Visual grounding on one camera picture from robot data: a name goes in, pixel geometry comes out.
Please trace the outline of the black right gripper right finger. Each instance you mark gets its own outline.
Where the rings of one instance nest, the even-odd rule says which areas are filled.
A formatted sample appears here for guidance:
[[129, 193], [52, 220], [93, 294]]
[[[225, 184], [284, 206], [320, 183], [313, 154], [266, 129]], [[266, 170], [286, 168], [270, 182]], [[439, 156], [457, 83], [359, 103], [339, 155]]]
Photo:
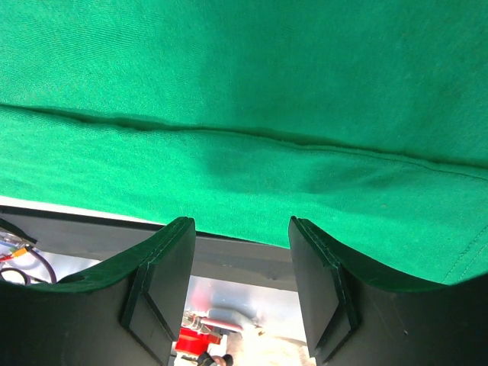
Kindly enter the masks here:
[[289, 241], [318, 365], [485, 365], [487, 277], [454, 285], [384, 265], [292, 217]]

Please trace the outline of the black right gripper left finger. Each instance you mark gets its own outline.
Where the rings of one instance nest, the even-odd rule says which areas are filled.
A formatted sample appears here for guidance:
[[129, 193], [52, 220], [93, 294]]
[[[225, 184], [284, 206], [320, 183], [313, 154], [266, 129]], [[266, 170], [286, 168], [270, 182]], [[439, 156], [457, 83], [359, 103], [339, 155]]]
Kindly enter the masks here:
[[3, 365], [166, 365], [194, 259], [195, 222], [55, 284], [1, 284]]

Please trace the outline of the green t shirt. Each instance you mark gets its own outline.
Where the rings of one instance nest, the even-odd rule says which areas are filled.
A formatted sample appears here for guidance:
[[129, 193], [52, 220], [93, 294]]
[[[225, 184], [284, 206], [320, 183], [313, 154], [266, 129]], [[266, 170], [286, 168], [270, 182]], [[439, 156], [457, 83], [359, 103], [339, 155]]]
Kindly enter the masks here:
[[3, 1], [1, 193], [487, 271], [485, 1]]

